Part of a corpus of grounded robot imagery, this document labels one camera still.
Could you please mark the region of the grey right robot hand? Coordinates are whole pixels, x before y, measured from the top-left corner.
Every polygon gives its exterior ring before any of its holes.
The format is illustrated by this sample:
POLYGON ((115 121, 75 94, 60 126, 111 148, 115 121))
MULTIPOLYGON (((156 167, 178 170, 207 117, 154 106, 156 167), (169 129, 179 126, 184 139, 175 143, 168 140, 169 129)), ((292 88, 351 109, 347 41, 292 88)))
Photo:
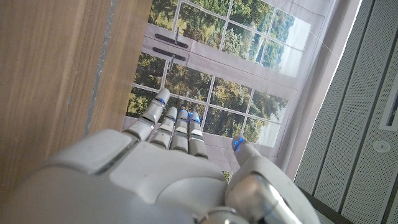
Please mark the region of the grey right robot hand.
POLYGON ((301 190, 244 137, 226 179, 196 112, 158 92, 124 131, 104 129, 51 157, 9 197, 2 223, 318 223, 301 190))

